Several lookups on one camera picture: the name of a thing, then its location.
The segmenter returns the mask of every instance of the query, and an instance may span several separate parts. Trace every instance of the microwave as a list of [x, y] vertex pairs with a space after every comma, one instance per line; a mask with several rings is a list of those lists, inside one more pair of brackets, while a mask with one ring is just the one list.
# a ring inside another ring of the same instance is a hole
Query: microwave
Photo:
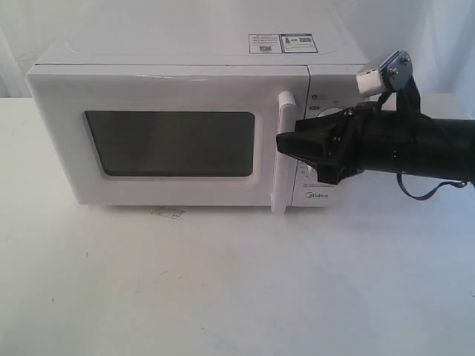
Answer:
[[26, 80], [81, 204], [332, 204], [277, 152], [297, 120], [362, 101], [331, 1], [104, 0]]

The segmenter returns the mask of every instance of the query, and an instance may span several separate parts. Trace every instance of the label sticker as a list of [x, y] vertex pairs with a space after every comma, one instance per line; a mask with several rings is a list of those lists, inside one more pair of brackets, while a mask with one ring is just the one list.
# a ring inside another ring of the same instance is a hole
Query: label sticker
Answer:
[[284, 53], [318, 53], [311, 33], [282, 33]]
[[282, 53], [278, 34], [249, 35], [249, 53]]

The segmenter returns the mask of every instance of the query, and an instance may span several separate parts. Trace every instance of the control panel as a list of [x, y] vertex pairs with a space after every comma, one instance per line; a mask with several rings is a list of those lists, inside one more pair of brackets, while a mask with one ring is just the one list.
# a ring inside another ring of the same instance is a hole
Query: control panel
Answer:
[[[356, 74], [362, 65], [310, 65], [310, 86], [305, 119], [325, 116], [363, 102]], [[335, 185], [320, 183], [317, 172], [298, 162], [293, 206], [328, 206], [336, 199]]]

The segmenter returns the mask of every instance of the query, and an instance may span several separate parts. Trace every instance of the white backdrop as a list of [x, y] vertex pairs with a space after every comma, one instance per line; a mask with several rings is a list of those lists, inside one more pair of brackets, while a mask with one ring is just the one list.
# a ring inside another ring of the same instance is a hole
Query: white backdrop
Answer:
[[[30, 95], [23, 75], [92, 1], [0, 0], [0, 96]], [[368, 58], [409, 50], [422, 92], [455, 93], [475, 113], [475, 0], [333, 2]]]

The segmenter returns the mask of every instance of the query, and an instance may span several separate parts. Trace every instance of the microwave door handle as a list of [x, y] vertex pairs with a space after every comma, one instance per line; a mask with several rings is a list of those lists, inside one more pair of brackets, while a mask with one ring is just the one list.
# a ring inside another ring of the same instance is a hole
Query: microwave door handle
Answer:
[[[289, 91], [279, 95], [279, 117], [277, 134], [295, 130], [297, 104]], [[273, 213], [285, 212], [289, 190], [289, 169], [294, 159], [277, 152], [275, 155], [274, 185], [271, 193], [271, 209]]]

